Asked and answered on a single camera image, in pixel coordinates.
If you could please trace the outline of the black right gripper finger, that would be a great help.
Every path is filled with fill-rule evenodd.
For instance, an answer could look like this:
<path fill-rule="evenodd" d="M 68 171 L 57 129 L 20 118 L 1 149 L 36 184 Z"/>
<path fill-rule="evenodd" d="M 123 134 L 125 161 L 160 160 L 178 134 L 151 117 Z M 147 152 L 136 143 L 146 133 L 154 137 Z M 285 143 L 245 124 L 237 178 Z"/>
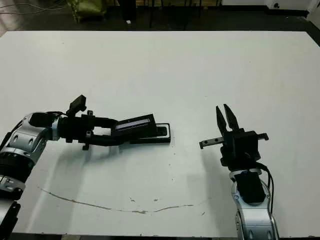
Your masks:
<path fill-rule="evenodd" d="M 230 107 L 227 104 L 224 104 L 223 106 L 224 106 L 226 119 L 227 119 L 229 128 L 232 131 L 237 131 L 239 129 L 239 124 L 238 124 L 236 116 L 234 115 L 234 113 L 232 112 L 232 110 L 230 109 Z"/>
<path fill-rule="evenodd" d="M 221 136 L 223 137 L 225 133 L 227 132 L 227 123 L 225 121 L 225 118 L 218 106 L 215 107 L 216 109 L 216 121 L 217 121 L 217 126 L 218 129 L 221 133 Z"/>

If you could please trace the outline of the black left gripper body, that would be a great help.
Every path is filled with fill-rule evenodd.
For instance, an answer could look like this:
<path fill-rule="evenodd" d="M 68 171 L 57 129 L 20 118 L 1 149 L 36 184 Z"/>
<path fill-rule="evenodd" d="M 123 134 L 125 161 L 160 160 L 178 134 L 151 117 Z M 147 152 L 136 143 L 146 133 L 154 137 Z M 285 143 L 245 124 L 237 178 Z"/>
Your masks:
<path fill-rule="evenodd" d="M 90 144 L 86 140 L 93 135 L 93 119 L 92 110 L 88 110 L 87 114 L 82 114 L 80 117 L 62 117 L 58 121 L 58 136 L 65 139 L 67 143 L 72 143 L 73 140 L 84 143 L 82 149 L 88 151 Z"/>

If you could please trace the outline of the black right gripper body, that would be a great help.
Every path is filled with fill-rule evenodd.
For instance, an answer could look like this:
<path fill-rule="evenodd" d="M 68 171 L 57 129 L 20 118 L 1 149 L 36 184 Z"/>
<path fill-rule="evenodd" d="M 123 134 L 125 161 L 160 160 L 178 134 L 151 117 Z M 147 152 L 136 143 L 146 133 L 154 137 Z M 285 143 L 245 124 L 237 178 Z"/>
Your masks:
<path fill-rule="evenodd" d="M 252 169 L 261 159 L 258 149 L 259 140 L 269 140 L 267 133 L 245 131 L 240 128 L 236 131 L 227 131 L 224 136 L 215 137 L 199 142 L 200 149 L 212 145 L 221 145 L 221 165 L 230 171 Z"/>

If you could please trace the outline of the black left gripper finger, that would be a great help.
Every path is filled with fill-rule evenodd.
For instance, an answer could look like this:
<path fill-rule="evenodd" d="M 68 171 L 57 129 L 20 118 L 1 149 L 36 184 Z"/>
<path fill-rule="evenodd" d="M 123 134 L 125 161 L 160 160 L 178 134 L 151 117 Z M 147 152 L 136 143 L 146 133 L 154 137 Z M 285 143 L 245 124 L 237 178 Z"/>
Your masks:
<path fill-rule="evenodd" d="M 120 141 L 113 138 L 110 135 L 95 135 L 95 134 L 87 138 L 87 143 L 89 145 L 103 146 L 103 147 L 120 145 Z"/>
<path fill-rule="evenodd" d="M 111 129 L 117 123 L 118 121 L 112 118 L 96 116 L 93 118 L 93 128 L 100 127 L 105 129 Z"/>

